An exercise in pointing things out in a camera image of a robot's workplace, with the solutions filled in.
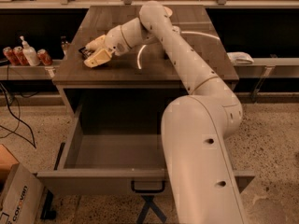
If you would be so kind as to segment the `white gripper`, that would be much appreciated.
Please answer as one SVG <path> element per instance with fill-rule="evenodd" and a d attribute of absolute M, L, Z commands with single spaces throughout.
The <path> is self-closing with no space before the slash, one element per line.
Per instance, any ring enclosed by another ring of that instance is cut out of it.
<path fill-rule="evenodd" d="M 109 62 L 112 53 L 107 49 L 103 49 L 104 46 L 113 51 L 116 56 L 122 56 L 129 51 L 120 25 L 112 28 L 106 35 L 98 36 L 85 46 L 87 50 L 84 51 L 86 55 L 84 64 L 94 68 Z"/>

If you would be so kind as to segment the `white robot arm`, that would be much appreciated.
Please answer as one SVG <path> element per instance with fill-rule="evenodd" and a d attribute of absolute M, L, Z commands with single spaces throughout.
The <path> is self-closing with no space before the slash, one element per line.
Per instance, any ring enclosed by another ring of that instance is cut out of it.
<path fill-rule="evenodd" d="M 137 45 L 158 41 L 188 94 L 163 113 L 165 162 L 181 224 L 248 224 L 224 139 L 237 130 L 243 109 L 225 82 L 181 36 L 172 10 L 145 3 L 137 18 L 86 45 L 89 67 Z"/>

